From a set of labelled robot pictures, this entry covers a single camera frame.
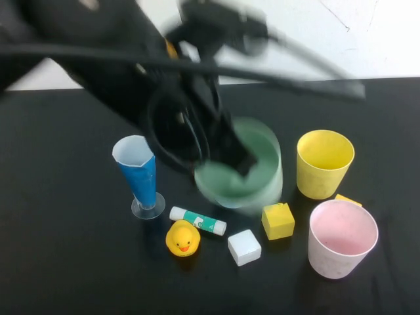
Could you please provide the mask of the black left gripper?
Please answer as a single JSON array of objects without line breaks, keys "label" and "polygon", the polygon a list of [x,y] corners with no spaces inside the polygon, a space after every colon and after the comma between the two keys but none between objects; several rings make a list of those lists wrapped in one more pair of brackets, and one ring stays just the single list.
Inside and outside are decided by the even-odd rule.
[{"label": "black left gripper", "polygon": [[157,157],[171,167],[223,163],[246,177],[257,164],[249,119],[223,108],[212,75],[147,68],[154,86],[144,109],[144,135]]}]

